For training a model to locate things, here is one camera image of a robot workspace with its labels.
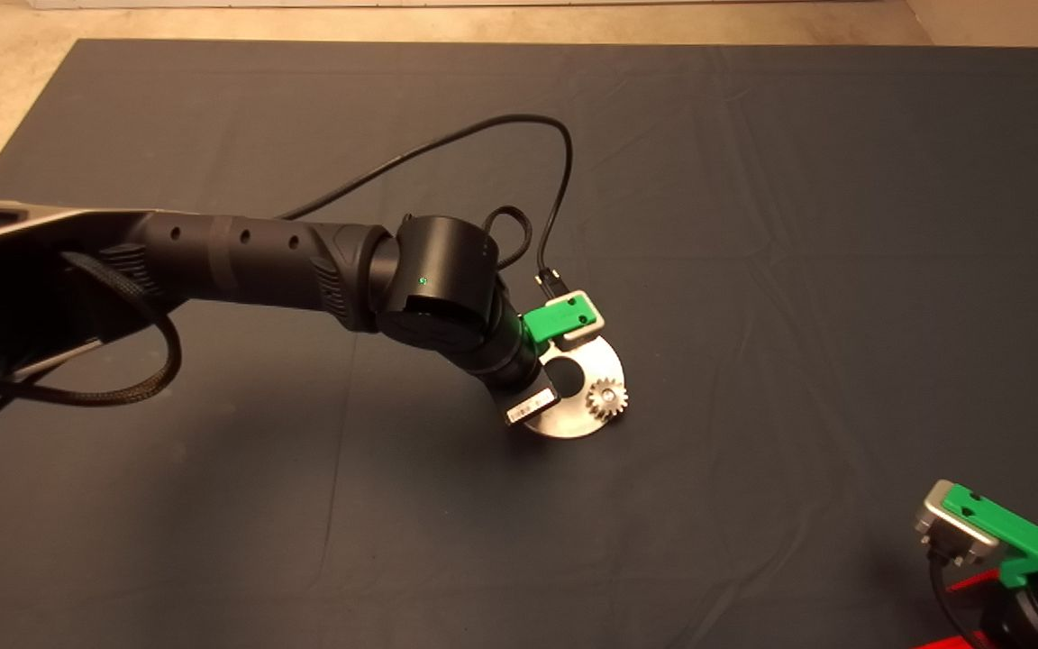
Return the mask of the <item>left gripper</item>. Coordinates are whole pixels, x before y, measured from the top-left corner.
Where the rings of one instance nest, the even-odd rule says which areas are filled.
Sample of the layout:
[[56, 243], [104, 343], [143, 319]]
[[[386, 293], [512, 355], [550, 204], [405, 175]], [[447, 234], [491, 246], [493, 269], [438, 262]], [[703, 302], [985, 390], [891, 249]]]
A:
[[508, 426], [523, 425], [559, 404], [559, 391], [539, 356], [516, 353], [481, 372], [498, 414]]

